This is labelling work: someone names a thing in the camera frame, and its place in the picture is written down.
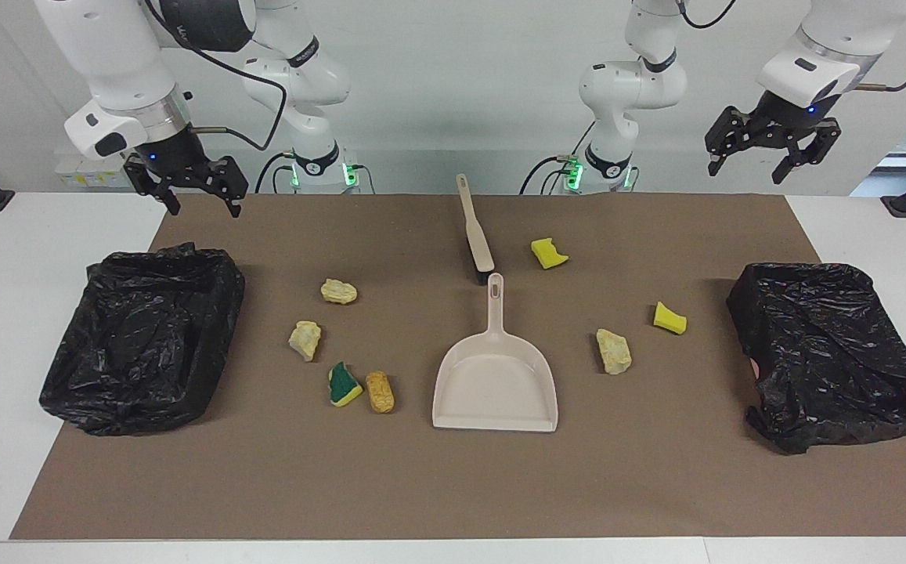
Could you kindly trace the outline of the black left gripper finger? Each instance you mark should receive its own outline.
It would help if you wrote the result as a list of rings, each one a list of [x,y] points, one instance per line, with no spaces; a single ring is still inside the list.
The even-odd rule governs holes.
[[[728,106],[720,112],[706,133],[706,149],[710,158],[708,175],[717,175],[726,158],[732,154],[758,146],[756,138],[760,138],[767,129],[767,115],[757,110],[742,112],[737,107]]]
[[[805,146],[800,146],[803,139],[801,133],[811,133],[813,139]],[[786,176],[796,168],[804,165],[817,165],[832,149],[833,143],[842,135],[842,129],[836,119],[824,119],[808,131],[788,131],[782,140],[782,146],[788,150],[788,156],[783,157],[781,163],[776,165],[772,172],[772,182],[775,185],[783,183]]]

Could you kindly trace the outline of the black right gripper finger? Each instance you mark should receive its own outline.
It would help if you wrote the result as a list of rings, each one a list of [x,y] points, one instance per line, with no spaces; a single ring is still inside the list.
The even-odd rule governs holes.
[[[138,195],[152,197],[157,202],[162,203],[170,215],[179,214],[181,204],[173,190],[171,190],[169,179],[162,178],[160,181],[153,179],[138,154],[131,154],[131,156],[126,158],[125,174]]]
[[[241,168],[231,156],[209,161],[202,171],[201,188],[203,192],[219,197],[225,204],[232,218],[239,218],[241,202],[247,195],[249,183]]]

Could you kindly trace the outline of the pale ragged bread chunk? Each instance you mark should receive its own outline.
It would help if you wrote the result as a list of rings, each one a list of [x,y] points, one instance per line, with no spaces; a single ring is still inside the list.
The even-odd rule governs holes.
[[[296,322],[287,344],[299,354],[305,362],[312,362],[323,336],[323,329],[315,321],[299,320]]]

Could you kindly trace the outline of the small yellow sponge wedge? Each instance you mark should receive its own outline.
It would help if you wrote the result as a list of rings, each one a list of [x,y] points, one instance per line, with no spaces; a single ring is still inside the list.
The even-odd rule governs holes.
[[[688,329],[688,318],[674,312],[663,302],[656,302],[652,324],[675,335],[682,335]]]

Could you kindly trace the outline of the large notched yellow sponge piece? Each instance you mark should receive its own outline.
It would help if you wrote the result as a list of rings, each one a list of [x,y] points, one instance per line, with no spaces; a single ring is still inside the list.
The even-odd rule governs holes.
[[[568,255],[562,254],[558,250],[553,238],[532,240],[530,249],[543,270],[549,270],[560,266],[570,259]]]

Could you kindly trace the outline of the green and yellow sponge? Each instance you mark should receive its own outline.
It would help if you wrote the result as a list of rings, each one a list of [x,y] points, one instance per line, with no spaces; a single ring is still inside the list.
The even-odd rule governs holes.
[[[362,383],[357,381],[355,375],[348,369],[345,362],[337,362],[327,372],[328,390],[330,390],[330,404],[334,407],[344,407],[363,393]]]

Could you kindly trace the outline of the pale layered bread chunk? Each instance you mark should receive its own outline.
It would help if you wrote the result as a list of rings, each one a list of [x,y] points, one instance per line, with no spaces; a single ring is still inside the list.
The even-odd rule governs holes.
[[[624,374],[632,367],[630,347],[624,336],[598,328],[595,337],[606,374]]]

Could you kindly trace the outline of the beige hand brush black bristles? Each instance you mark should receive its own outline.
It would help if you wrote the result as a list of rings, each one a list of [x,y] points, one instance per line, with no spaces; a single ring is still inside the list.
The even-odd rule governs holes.
[[[491,249],[489,249],[487,236],[475,214],[467,176],[465,174],[457,174],[456,185],[464,212],[464,232],[466,232],[468,247],[471,251],[471,257],[473,257],[475,276],[477,276],[478,284],[486,285],[489,276],[495,271],[493,255]]]

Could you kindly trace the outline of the golden brown bread roll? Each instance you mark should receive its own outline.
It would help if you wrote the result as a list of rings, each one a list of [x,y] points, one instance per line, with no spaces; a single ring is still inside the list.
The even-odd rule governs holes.
[[[371,371],[366,376],[366,389],[371,410],[375,414],[392,413],[395,409],[395,394],[385,372]]]

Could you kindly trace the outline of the beige plastic dustpan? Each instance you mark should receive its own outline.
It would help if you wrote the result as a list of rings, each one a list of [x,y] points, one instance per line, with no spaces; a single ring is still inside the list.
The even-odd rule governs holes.
[[[554,433],[558,399],[538,347],[505,329],[505,278],[487,281],[487,327],[446,351],[432,394],[431,424],[464,431]]]

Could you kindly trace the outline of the black bag-lined open bin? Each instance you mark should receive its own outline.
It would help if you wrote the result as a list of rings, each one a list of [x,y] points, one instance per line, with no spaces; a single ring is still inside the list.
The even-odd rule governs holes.
[[[92,436],[169,432],[201,418],[245,294],[230,253],[192,242],[115,252],[86,275],[41,408]]]

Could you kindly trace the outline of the black bagged bin pink spot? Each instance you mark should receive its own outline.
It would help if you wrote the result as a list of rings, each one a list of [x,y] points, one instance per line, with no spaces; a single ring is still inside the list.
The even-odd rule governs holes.
[[[783,454],[906,436],[906,343],[843,263],[750,263],[726,307],[756,365],[747,424]]]

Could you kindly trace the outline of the brown table mat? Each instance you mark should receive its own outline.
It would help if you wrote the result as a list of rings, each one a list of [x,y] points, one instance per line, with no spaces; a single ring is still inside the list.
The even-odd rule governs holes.
[[[906,536],[906,438],[774,452],[746,424],[753,368],[725,300],[753,262],[815,262],[784,197],[475,197],[506,328],[545,354],[554,433],[431,424],[453,343],[487,324],[455,196],[182,197],[152,249],[230,253],[246,279],[204,417],[152,436],[65,426],[13,539]],[[570,259],[543,270],[532,240]],[[323,300],[327,278],[359,297]],[[656,302],[688,318],[652,324]],[[312,362],[288,344],[323,336]],[[596,342],[627,339],[606,374]],[[330,404],[337,362],[362,383]],[[395,394],[375,414],[366,376]]]

